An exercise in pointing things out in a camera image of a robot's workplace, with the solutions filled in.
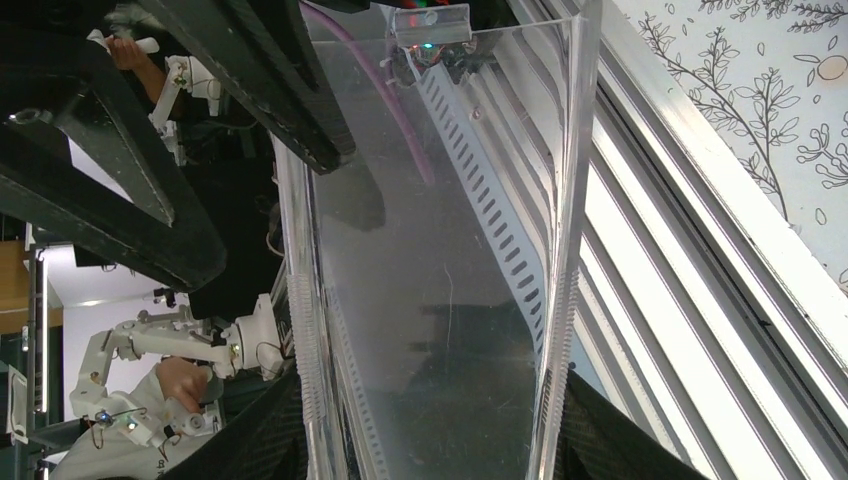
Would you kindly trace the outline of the operator hand upper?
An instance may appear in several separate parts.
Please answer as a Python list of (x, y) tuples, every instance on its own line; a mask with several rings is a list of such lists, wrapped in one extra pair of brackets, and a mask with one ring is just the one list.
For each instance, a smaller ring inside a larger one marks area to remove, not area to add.
[(106, 39), (107, 49), (115, 64), (122, 71), (140, 71), (150, 63), (149, 56), (132, 39), (110, 36)]

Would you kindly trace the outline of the operator hand lower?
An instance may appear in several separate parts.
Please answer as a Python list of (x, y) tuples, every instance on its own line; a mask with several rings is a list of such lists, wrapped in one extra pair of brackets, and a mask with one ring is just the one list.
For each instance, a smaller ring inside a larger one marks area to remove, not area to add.
[(200, 412), (210, 379), (205, 367), (180, 357), (168, 357), (157, 364), (155, 373), (165, 399), (178, 400), (189, 413)]

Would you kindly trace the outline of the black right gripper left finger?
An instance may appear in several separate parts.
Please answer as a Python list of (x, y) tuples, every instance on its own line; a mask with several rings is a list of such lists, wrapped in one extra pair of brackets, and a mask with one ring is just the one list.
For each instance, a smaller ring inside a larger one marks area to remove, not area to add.
[(163, 477), (173, 480), (305, 479), (308, 448), (300, 377), (291, 373)]

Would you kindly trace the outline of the clear plastic metronome cover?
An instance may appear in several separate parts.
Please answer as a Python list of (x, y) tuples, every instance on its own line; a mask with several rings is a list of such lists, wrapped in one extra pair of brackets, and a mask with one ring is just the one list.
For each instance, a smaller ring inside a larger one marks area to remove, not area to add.
[(299, 12), (355, 150), (278, 150), (312, 479), (551, 479), (561, 455), (602, 5), (361, 39)]

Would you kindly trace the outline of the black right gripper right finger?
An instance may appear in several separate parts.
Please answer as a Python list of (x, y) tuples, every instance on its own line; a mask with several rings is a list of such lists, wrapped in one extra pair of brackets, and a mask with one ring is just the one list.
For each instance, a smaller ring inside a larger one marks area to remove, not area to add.
[(702, 479), (574, 370), (567, 378), (555, 479)]

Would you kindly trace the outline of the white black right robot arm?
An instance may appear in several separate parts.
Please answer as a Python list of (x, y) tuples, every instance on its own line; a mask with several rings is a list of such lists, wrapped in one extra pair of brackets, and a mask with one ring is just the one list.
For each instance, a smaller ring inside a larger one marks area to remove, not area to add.
[(203, 304), (95, 335), (80, 479), (695, 479), (568, 365), (602, 5), (352, 37), (299, 1), (150, 1), (186, 49), (1, 6), (1, 208)]

